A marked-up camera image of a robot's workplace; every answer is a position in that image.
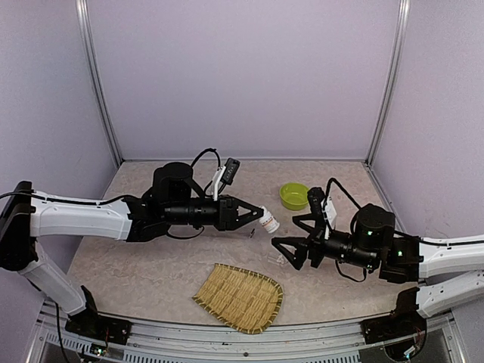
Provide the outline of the white capped pill bottle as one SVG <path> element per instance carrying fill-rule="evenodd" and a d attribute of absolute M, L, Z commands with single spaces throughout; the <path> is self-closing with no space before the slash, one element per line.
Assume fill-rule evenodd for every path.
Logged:
<path fill-rule="evenodd" d="M 275 233 L 280 227 L 280 222 L 265 206 L 260 206 L 260 208 L 262 209 L 262 216 L 259 218 L 259 224 L 269 234 Z"/>

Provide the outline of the clear plastic pill organizer box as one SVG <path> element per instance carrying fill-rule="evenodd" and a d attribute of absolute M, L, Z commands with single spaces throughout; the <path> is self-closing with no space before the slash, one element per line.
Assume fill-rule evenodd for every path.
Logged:
<path fill-rule="evenodd" d="M 271 264 L 278 265 L 278 266 L 286 266 L 290 265 L 287 258 L 281 253 L 276 247 L 272 244 L 268 248 L 267 253 L 265 254 L 267 261 Z"/>

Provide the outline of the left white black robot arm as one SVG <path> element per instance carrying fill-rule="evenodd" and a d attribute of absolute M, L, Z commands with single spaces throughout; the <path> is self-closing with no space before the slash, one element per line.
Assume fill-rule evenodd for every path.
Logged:
<path fill-rule="evenodd" d="M 182 162 L 156 169 L 151 187 L 141 197 L 62 199 L 21 181 L 5 195 L 8 202 L 1 212 L 1 267 L 23 275 L 57 303 L 68 316 L 69 332 L 95 339 L 116 331 L 126 335 L 130 323 L 99 314 L 91 292 L 69 280 L 38 238 L 94 236 L 141 243 L 167 235 L 173 225 L 235 231 L 264 215 L 260 206 L 219 193 L 218 183 L 231 184 L 238 167 L 234 159 L 219 167 L 211 194 L 195 182 L 192 166 Z"/>

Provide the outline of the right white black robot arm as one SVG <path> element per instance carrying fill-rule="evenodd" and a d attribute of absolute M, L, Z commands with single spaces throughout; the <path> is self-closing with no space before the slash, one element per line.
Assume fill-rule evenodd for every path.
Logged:
<path fill-rule="evenodd" d="M 349 232 L 334 229 L 330 214 L 317 206 L 293 217 L 307 237 L 275 237 L 271 244 L 297 270 L 305 261 L 317 268 L 329 258 L 349 264 L 364 275 L 377 271 L 392 284 L 417 283 L 442 274 L 455 277 L 430 286 L 416 286 L 397 296 L 388 314 L 361 322 L 366 343 L 395 339 L 427 329 L 427 319 L 483 295 L 483 237 L 433 239 L 395 229 L 393 213 L 374 204 L 354 215 Z"/>

